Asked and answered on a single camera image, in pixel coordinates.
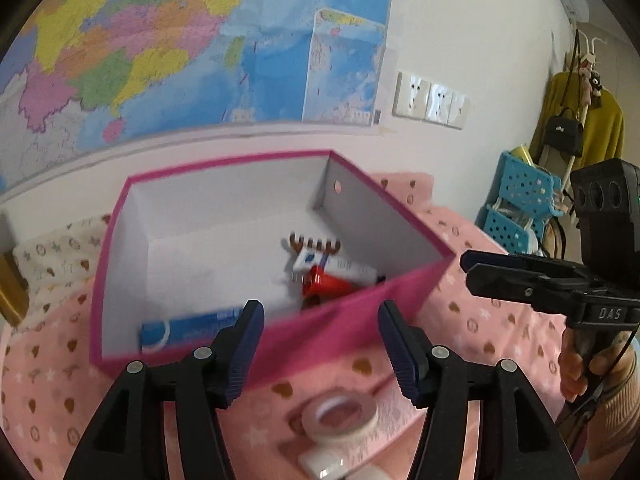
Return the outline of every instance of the toothpaste tube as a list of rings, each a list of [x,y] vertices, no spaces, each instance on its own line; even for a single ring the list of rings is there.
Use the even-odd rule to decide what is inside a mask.
[[[315,266],[324,270],[325,274],[360,286],[372,286],[381,281],[378,271],[373,267],[350,262],[344,258],[309,248],[300,251],[293,264],[293,272],[306,274]]]
[[[153,354],[170,346],[212,340],[223,328],[235,325],[241,313],[242,307],[237,307],[212,314],[145,322],[140,328],[140,349],[144,354]]]

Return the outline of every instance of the black handbag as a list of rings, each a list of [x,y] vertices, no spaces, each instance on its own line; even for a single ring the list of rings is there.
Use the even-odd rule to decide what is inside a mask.
[[[574,74],[575,55],[580,53],[580,36],[578,29],[575,29],[574,39],[574,54],[571,58],[571,66],[569,67],[569,75],[564,85],[564,93],[562,94],[562,100],[560,106],[564,106],[564,100],[566,99],[566,93],[569,89],[569,82]],[[578,103],[581,101],[580,97],[580,76],[578,76]],[[561,153],[567,153],[576,158],[582,156],[582,132],[584,127],[582,123],[575,119],[575,117],[564,117],[564,113],[571,108],[562,108],[562,111],[553,117],[550,117],[546,122],[544,144],[555,148]]]
[[[582,133],[584,128],[582,123],[573,117],[563,117],[564,108],[559,115],[549,117],[546,122],[545,144],[555,148],[561,153],[567,153],[576,158],[582,156]]]

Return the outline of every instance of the blue plastic basket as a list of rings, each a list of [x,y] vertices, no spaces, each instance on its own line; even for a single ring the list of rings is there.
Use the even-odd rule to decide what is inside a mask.
[[[534,220],[547,220],[551,216],[563,215],[554,207],[554,191],[560,191],[562,186],[559,177],[534,168],[509,152],[504,152],[502,157],[504,171],[498,194],[501,199],[513,204]]]
[[[509,253],[528,253],[529,234],[516,222],[507,216],[498,213],[491,206],[487,206],[484,232],[498,242]],[[545,231],[545,223],[541,220],[533,222],[533,231],[538,240],[542,240]]]

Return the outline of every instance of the screw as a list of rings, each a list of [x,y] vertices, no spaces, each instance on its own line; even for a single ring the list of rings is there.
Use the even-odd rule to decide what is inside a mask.
[[[193,356],[196,359],[207,359],[211,357],[211,354],[213,354],[213,352],[211,351],[211,348],[209,348],[208,346],[201,346],[200,348],[196,348],[193,351]]]
[[[518,369],[518,365],[513,362],[511,359],[505,359],[503,361],[500,361],[500,366],[502,367],[503,370],[505,370],[506,372],[510,372],[510,373],[514,373],[514,371],[516,371]]]
[[[446,359],[449,357],[449,350],[444,348],[444,346],[434,346],[433,349],[431,349],[431,354],[438,359]]]
[[[127,372],[129,372],[130,374],[137,374],[138,372],[141,372],[142,368],[144,367],[145,365],[143,365],[140,361],[133,361],[127,365]]]

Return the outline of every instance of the white wall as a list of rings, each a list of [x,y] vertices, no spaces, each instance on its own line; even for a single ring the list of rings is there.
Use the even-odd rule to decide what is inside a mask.
[[[217,129],[173,137],[173,141],[191,141],[180,145],[162,147],[171,140],[165,137],[115,148],[61,168],[48,178],[74,166],[89,167],[6,200],[2,213],[15,240],[110,210],[124,179],[132,173],[232,153],[299,148],[333,148],[370,171],[431,173],[434,200],[475,219],[499,153],[532,136],[548,76],[560,69],[570,42],[566,15],[559,0],[393,0],[391,20],[376,103],[383,119],[374,136],[328,133],[335,132],[333,127],[303,136],[211,139],[229,133],[229,129]],[[474,106],[465,130],[390,117],[397,70],[468,94]],[[138,152],[116,156],[133,150]]]

